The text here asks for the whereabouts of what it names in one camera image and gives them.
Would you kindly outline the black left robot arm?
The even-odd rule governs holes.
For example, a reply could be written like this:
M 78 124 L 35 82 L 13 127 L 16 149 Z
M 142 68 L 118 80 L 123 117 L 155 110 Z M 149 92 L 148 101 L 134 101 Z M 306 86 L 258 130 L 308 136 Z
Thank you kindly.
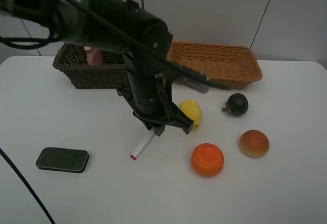
M 172 35 L 164 21 L 132 0 L 1 0 L 1 13 L 35 22 L 47 38 L 3 37 L 1 43 L 34 49 L 52 42 L 88 46 L 120 54 L 129 85 L 117 90 L 148 129 L 166 126 L 189 133 L 194 123 L 172 101 L 178 76 L 167 62 Z

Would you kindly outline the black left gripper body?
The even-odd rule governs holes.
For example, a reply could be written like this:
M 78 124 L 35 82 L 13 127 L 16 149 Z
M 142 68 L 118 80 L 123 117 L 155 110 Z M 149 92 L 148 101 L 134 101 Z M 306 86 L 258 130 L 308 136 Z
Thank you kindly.
M 173 103 L 171 82 L 166 78 L 131 78 L 130 85 L 118 88 L 117 93 L 148 130 L 184 129 L 184 113 Z

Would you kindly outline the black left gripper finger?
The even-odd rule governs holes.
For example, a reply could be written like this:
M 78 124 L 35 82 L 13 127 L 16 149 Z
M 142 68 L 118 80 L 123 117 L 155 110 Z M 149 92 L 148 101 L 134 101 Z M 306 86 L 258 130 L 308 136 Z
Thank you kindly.
M 166 126 L 160 125 L 160 126 L 147 126 L 147 129 L 150 131 L 152 130 L 156 136 L 161 136 L 161 134 L 165 131 Z
M 176 125 L 188 135 L 194 127 L 194 121 L 188 118 L 183 112 L 179 111 L 176 115 Z

